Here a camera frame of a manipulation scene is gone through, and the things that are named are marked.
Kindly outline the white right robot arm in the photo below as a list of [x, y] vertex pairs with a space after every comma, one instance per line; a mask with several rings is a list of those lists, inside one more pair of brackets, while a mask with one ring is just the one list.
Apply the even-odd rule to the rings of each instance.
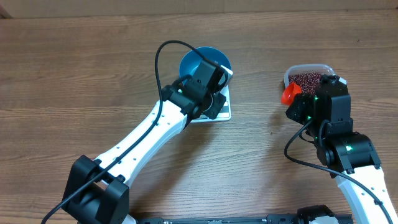
[[337, 75], [323, 75], [318, 83], [312, 94], [304, 93], [296, 83], [289, 84], [281, 102], [288, 105], [287, 117], [302, 125], [294, 137], [311, 136], [321, 164], [288, 159], [328, 172], [357, 223], [397, 223], [376, 148], [366, 135], [353, 130], [346, 81]]

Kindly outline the red plastic measuring scoop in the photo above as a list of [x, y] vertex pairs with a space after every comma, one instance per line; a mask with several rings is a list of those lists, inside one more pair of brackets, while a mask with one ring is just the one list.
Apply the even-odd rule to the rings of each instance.
[[302, 89], [296, 83], [290, 83], [282, 93], [281, 103], [283, 105], [291, 105], [296, 95], [301, 94]]

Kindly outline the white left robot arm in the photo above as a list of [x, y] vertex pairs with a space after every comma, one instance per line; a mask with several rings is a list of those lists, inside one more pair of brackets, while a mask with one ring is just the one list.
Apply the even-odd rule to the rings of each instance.
[[129, 191], [138, 173], [171, 138], [201, 116], [217, 119], [228, 100], [230, 63], [202, 60], [160, 91], [150, 114], [121, 142], [72, 165], [61, 208], [78, 223], [135, 223]]

